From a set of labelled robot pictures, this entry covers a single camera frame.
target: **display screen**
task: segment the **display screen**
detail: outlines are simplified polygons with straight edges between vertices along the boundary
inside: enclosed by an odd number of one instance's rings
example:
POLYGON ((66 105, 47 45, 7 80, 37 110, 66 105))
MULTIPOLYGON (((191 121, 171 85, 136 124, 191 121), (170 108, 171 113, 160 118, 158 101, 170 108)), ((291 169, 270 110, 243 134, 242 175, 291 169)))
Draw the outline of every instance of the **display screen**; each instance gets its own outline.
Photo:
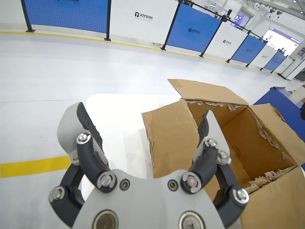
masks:
POLYGON ((299 40, 290 37, 289 35, 270 27, 264 35, 264 40, 267 40, 270 47, 275 49, 284 48, 285 55, 291 55, 291 53, 301 43, 299 40))

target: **factory floor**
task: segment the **factory floor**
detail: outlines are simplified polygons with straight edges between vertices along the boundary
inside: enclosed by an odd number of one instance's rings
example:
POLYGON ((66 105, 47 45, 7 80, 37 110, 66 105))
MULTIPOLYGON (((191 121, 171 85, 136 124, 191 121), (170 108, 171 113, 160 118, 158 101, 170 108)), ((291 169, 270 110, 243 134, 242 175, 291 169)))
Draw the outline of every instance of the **factory floor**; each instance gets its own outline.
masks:
POLYGON ((303 84, 244 64, 47 35, 0 34, 0 62, 1 229, 67 228, 48 202, 65 169, 50 171, 56 166, 44 163, 55 161, 41 159, 66 155, 56 130, 76 102, 85 104, 94 94, 179 98, 168 78, 226 86, 249 104, 273 86, 295 90, 303 84), (26 170, 33 160, 44 173, 26 170))

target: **open cardboard box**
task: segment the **open cardboard box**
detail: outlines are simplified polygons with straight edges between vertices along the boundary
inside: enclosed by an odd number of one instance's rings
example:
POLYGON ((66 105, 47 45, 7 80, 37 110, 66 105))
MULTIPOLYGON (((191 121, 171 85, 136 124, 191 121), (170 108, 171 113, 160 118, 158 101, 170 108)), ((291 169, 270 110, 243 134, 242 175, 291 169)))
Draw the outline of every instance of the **open cardboard box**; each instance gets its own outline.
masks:
MULTIPOLYGON (((226 87, 169 79, 180 101, 143 113, 154 177, 188 170, 212 110, 230 146, 231 168, 250 194, 241 219, 246 228, 305 228, 305 143, 270 104, 249 106, 226 87)), ((214 199, 214 177, 205 191, 214 199)))

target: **bolt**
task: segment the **bolt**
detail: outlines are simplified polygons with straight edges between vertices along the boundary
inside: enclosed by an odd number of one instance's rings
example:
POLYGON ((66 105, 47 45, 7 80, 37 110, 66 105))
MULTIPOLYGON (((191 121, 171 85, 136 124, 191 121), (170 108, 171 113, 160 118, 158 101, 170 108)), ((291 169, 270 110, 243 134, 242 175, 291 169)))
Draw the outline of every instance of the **bolt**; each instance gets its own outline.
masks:
POLYGON ((226 159, 228 158, 228 156, 226 155, 226 153, 223 150, 220 150, 220 152, 218 153, 219 157, 221 159, 226 159))
POLYGON ((130 182, 129 182, 129 180, 128 180, 128 179, 123 179, 123 180, 121 181, 121 183, 120 183, 120 189, 121 189, 122 191, 126 191, 126 190, 129 189, 129 187, 130 187, 130 182))
POLYGON ((113 188, 116 184, 116 177, 111 171, 105 171, 99 175, 97 179, 97 188, 105 187, 105 188, 113 188))
POLYGON ((197 187, 198 182, 196 180, 195 177, 193 176, 188 176, 187 180, 186 180, 187 185, 191 188, 191 187, 197 187))
POLYGON ((111 210, 103 210, 93 220, 93 229, 118 229, 119 219, 111 210))
POLYGON ((54 200, 62 199, 65 195, 65 190, 61 186, 55 187, 53 190, 51 190, 49 194, 49 202, 52 203, 54 200))
POLYGON ((112 178, 111 176, 103 176, 101 178, 101 183, 103 187, 108 187, 110 185, 112 178))
POLYGON ((91 135, 87 135, 87 134, 80 134, 77 138, 76 138, 76 143, 77 144, 84 144, 86 142, 88 142, 91 139, 91 135))
POLYGON ((194 173, 194 172, 185 172, 182 175, 182 181, 186 182, 186 192, 191 192, 191 193, 197 193, 200 191, 201 189, 201 181, 199 179, 199 177, 194 173))
POLYGON ((183 229, 199 229, 201 228, 200 222, 193 216, 187 216, 182 222, 183 229))
POLYGON ((179 219, 179 229, 205 229, 205 224, 199 214, 187 211, 179 219))
POLYGON ((212 148, 214 148, 214 147, 217 145, 217 143, 214 142, 214 141, 211 140, 211 139, 208 140, 208 144, 209 144, 212 148))
POLYGON ((84 142, 87 140, 87 135, 86 134, 81 134, 79 137, 78 137, 78 140, 80 142, 84 142))
POLYGON ((172 191, 175 192, 178 190, 178 183, 176 180, 172 179, 168 181, 168 188, 172 191))
POLYGON ((238 197, 239 200, 242 200, 242 199, 246 199, 247 198, 247 195, 245 192, 243 192, 243 190, 238 190, 236 192, 236 196, 238 197))
POLYGON ((240 204, 246 204, 249 202, 249 194, 244 188, 241 188, 239 190, 233 189, 232 194, 234 199, 240 204))
POLYGON ((220 165, 226 165, 227 163, 229 163, 229 161, 230 161, 229 154, 226 151, 219 149, 217 163, 220 165))
POLYGON ((218 149, 218 142, 213 138, 208 138, 204 142, 208 147, 217 148, 218 149))

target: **torn cardboard edge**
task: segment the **torn cardboard edge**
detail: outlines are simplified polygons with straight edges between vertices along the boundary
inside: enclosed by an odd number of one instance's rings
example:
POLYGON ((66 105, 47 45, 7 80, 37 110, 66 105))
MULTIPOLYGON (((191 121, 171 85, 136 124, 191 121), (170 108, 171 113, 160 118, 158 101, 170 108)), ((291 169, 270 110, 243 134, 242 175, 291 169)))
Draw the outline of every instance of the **torn cardboard edge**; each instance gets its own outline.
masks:
MULTIPOLYGON (((220 106, 220 107, 223 107, 223 106, 227 105, 228 108, 229 108, 229 110, 230 110, 231 112, 234 111, 234 110, 236 110, 236 109, 239 108, 239 107, 248 107, 247 105, 238 105, 238 104, 231 104, 231 103, 214 103, 214 102, 201 101, 201 100, 191 100, 191 101, 185 100, 185 102, 186 102, 187 104, 197 104, 197 105, 207 104, 207 105, 211 105, 211 106, 220 106)), ((256 123, 257 123, 257 128, 258 128, 258 131, 259 131, 259 135, 260 135, 261 137, 263 137, 265 140, 267 140, 268 143, 269 143, 271 146, 273 146, 273 147, 279 149, 279 150, 282 152, 283 159, 290 158, 290 156, 288 156, 288 155, 282 150, 282 148, 281 148, 276 142, 274 142, 274 141, 271 139, 270 136, 268 136, 267 132, 264 130, 263 125, 260 123, 260 121, 259 121, 258 118, 256 117, 255 113, 254 113, 250 108, 248 108, 248 109, 251 111, 251 113, 252 113, 253 116, 255 117, 255 120, 256 120, 256 123)), ((279 113, 278 110, 277 110, 277 112, 278 112, 279 116, 281 117, 281 119, 282 119, 283 121, 285 121, 285 119, 281 116, 281 114, 279 113)))
POLYGON ((249 108, 250 112, 253 114, 255 120, 256 120, 256 124, 257 124, 257 128, 258 128, 258 132, 259 132, 259 135, 261 137, 263 137, 265 140, 268 141, 268 143, 272 146, 272 147, 275 147, 277 149, 279 149, 281 152, 282 152, 282 156, 283 156, 283 159, 287 159, 287 158, 290 158, 290 156, 288 156, 286 154, 286 152, 284 152, 282 150, 282 148, 280 147, 279 144, 277 144, 276 142, 274 142, 271 137, 267 134, 267 132, 264 130, 263 128, 263 125, 260 123, 259 119, 256 117, 255 113, 251 110, 251 108, 249 108))
POLYGON ((260 188, 264 187, 266 184, 277 180, 278 178, 285 175, 296 167, 297 166, 291 166, 287 169, 279 169, 277 172, 268 171, 265 173, 264 177, 258 177, 255 178, 255 180, 253 181, 249 181, 250 186, 247 187, 245 190, 248 192, 248 194, 251 194, 252 192, 255 192, 260 188))
POLYGON ((208 102, 208 101, 201 101, 201 100, 192 100, 192 101, 185 100, 185 101, 186 101, 186 103, 197 104, 199 106, 202 105, 202 104, 207 104, 207 105, 210 105, 210 106, 220 106, 220 107, 223 107, 223 106, 227 105, 231 112, 236 110, 239 107, 247 107, 248 106, 248 105, 238 105, 238 104, 232 104, 232 103, 215 103, 215 102, 208 102))

